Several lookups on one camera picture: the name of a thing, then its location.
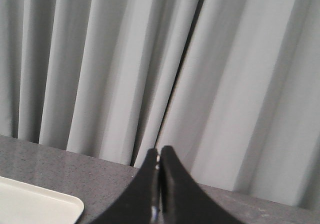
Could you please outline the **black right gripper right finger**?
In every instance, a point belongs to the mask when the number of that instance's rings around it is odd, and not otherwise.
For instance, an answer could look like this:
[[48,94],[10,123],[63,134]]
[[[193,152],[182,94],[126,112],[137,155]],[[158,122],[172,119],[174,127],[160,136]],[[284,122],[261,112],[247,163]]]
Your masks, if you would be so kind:
[[240,224],[190,176],[172,146],[160,155],[160,189],[165,224]]

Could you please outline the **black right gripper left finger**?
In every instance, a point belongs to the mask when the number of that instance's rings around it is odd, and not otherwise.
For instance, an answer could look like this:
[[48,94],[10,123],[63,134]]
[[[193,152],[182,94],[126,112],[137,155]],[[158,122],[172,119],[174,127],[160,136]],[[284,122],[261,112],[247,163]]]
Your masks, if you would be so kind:
[[159,154],[149,149],[124,192],[93,224],[157,224],[159,222]]

